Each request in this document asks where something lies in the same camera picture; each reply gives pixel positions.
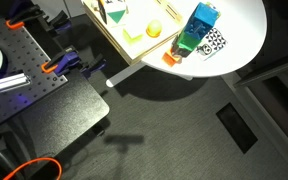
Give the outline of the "wooden tray box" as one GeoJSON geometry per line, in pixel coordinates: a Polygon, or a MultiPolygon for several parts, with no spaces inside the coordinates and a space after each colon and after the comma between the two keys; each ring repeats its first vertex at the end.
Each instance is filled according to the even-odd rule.
{"type": "Polygon", "coordinates": [[[91,21],[109,40],[113,47],[128,64],[140,61],[168,40],[181,29],[178,14],[174,13],[168,0],[81,0],[84,10],[91,21]],[[109,16],[110,12],[124,10],[119,23],[109,16]],[[162,31],[156,38],[146,33],[147,25],[152,20],[159,20],[162,31]],[[123,37],[127,29],[143,34],[142,40],[129,45],[123,37]]]}

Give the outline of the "white table leg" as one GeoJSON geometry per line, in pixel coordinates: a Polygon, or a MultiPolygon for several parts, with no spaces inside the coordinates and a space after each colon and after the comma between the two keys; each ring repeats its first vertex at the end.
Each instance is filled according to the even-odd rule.
{"type": "Polygon", "coordinates": [[[122,71],[118,72],[117,74],[115,74],[111,78],[107,79],[106,80],[106,86],[110,87],[110,88],[116,86],[117,84],[119,84],[123,80],[127,79],[129,76],[133,75],[134,73],[136,73],[137,71],[139,71],[143,67],[145,67],[145,64],[143,64],[142,62],[139,62],[135,65],[131,65],[131,66],[123,69],[122,71]]]}

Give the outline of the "orange small block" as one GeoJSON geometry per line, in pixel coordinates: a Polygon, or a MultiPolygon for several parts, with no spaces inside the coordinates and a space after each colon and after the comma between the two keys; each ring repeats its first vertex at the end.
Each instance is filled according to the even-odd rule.
{"type": "Polygon", "coordinates": [[[170,67],[174,66],[180,61],[179,57],[174,57],[170,50],[166,51],[162,57],[162,60],[170,67]]]}

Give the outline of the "yellow-green angular block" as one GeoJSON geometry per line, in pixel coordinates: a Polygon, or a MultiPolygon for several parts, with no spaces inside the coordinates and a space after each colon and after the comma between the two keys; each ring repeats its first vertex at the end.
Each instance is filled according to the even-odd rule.
{"type": "Polygon", "coordinates": [[[127,29],[123,30],[124,40],[129,44],[135,44],[142,40],[143,34],[141,32],[134,32],[127,29]]]}

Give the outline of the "yellow dome toy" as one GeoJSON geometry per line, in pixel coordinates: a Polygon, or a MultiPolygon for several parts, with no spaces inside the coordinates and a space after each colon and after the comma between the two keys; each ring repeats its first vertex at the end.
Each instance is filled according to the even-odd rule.
{"type": "Polygon", "coordinates": [[[162,31],[162,24],[159,20],[152,20],[146,28],[146,33],[148,36],[156,38],[160,35],[162,31]]]}

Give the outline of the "green cube block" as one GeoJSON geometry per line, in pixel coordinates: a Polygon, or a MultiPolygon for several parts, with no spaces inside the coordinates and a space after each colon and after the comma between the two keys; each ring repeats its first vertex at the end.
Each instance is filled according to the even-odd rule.
{"type": "Polygon", "coordinates": [[[172,52],[175,55],[187,57],[200,44],[200,40],[181,32],[173,42],[172,52]]]}

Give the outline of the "green triangle block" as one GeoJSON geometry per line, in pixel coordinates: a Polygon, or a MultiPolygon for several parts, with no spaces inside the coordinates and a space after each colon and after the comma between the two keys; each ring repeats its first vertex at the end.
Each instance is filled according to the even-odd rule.
{"type": "Polygon", "coordinates": [[[119,23],[120,20],[123,18],[124,14],[125,14],[125,11],[121,10],[121,11],[110,12],[109,16],[115,23],[119,23]]]}

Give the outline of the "black white patterned cube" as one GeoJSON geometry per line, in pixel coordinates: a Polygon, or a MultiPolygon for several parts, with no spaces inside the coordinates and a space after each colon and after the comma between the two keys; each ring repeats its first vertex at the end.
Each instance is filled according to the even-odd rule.
{"type": "Polygon", "coordinates": [[[212,28],[196,48],[196,53],[202,61],[206,61],[228,44],[221,32],[212,28]]]}

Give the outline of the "blue cube block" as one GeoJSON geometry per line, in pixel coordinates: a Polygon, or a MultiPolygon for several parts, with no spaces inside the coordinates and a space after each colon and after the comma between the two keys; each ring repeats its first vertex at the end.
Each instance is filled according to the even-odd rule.
{"type": "Polygon", "coordinates": [[[184,32],[191,37],[202,40],[203,37],[214,27],[219,12],[211,6],[200,2],[184,28],[184,32]]]}

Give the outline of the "black floor outlet cover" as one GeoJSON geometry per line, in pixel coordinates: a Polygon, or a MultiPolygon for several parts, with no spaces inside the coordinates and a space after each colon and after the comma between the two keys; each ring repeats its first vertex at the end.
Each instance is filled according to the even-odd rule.
{"type": "Polygon", "coordinates": [[[231,103],[220,109],[216,116],[243,154],[248,152],[258,141],[258,138],[231,103]]]}

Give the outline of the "black cart top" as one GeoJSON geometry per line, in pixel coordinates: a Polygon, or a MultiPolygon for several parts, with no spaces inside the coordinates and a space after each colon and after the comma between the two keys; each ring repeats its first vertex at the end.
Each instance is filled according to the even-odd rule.
{"type": "Polygon", "coordinates": [[[107,103],[79,72],[42,75],[0,94],[0,133],[17,157],[57,156],[103,119],[107,103]]]}

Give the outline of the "white round table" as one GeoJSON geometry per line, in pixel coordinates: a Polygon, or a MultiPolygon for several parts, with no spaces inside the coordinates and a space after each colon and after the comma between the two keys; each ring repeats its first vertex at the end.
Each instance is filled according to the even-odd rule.
{"type": "Polygon", "coordinates": [[[170,0],[187,21],[199,2],[210,2],[221,13],[215,27],[228,44],[203,61],[191,53],[172,67],[162,56],[171,41],[163,44],[142,58],[142,63],[155,69],[188,77],[220,76],[247,65],[261,50],[267,32],[267,18],[262,0],[170,0]]]}

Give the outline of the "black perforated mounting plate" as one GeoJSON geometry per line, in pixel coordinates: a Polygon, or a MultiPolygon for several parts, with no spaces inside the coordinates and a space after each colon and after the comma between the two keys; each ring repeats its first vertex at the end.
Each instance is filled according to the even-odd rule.
{"type": "Polygon", "coordinates": [[[11,30],[0,17],[0,49],[8,60],[7,73],[23,72],[30,84],[0,93],[0,124],[67,82],[65,76],[45,74],[41,66],[50,60],[30,32],[11,30]]]}

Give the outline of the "aluminium extrusion rail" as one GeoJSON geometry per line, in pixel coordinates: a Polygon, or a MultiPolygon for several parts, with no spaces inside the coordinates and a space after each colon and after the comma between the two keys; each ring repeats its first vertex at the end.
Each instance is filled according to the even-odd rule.
{"type": "Polygon", "coordinates": [[[30,78],[24,73],[2,78],[0,79],[0,93],[4,93],[30,84],[30,78]]]}

